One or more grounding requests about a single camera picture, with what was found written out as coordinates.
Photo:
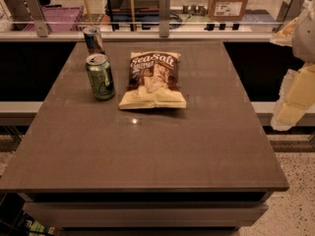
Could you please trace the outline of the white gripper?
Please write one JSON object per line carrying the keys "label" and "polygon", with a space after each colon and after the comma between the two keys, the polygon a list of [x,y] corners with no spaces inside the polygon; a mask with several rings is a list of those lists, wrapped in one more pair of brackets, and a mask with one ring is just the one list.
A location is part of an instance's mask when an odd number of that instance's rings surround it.
{"label": "white gripper", "polygon": [[315,0],[275,33],[270,42],[292,47],[293,55],[306,62],[298,71],[288,70],[284,75],[273,111],[272,128],[287,131],[315,104]]}

